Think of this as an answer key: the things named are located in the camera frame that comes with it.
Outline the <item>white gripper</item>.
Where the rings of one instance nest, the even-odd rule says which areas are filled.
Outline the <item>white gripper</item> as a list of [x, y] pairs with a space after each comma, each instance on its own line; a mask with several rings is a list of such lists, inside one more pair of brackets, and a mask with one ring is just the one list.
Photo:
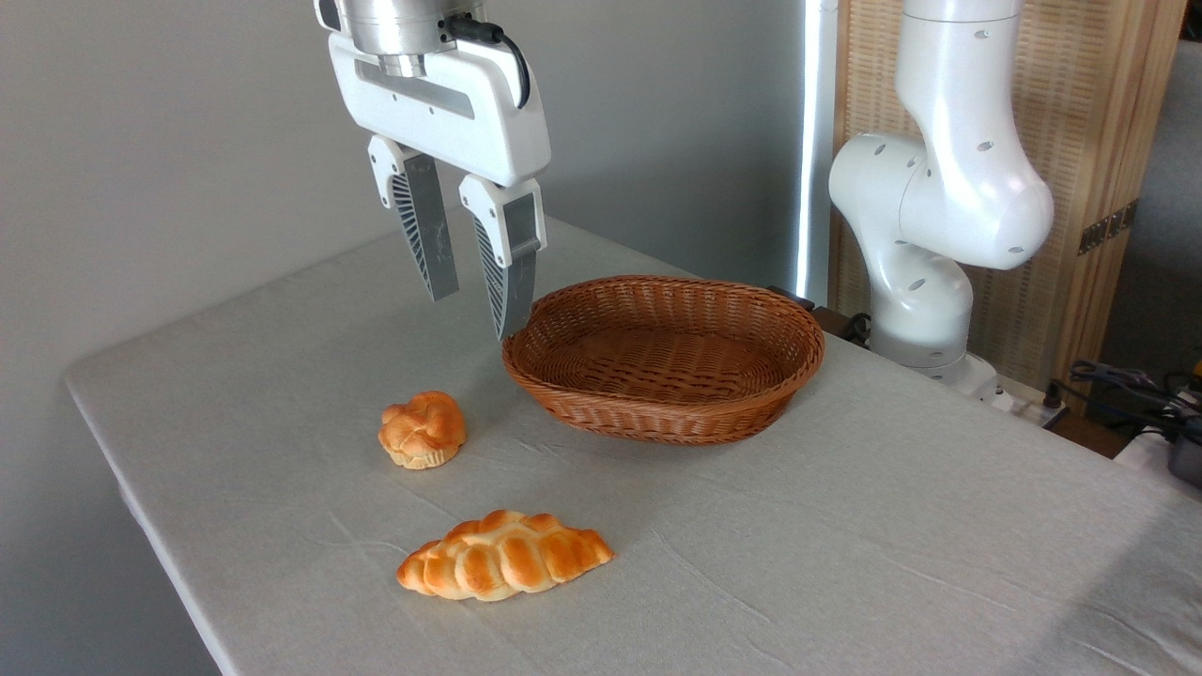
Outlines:
[[379, 201], [398, 215], [426, 291], [438, 302], [459, 290], [438, 159], [475, 173], [459, 192], [474, 217], [495, 333], [505, 340], [523, 330], [547, 244], [541, 188], [530, 178], [552, 159], [536, 85], [518, 107], [519, 73], [505, 47], [462, 41], [427, 55], [424, 77], [385, 73], [343, 34], [331, 34], [328, 52], [349, 115], [374, 134], [365, 153]]

